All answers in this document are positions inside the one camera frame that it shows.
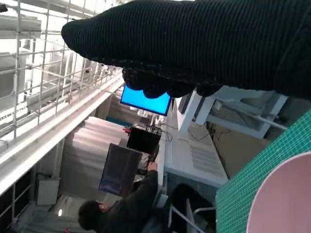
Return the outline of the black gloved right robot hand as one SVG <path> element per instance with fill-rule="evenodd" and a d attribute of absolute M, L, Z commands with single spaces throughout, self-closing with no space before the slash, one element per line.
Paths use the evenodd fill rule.
<path fill-rule="evenodd" d="M 61 35 L 82 57 L 121 67 L 149 99 L 223 86 L 311 98 L 308 0 L 135 0 L 68 22 Z"/>

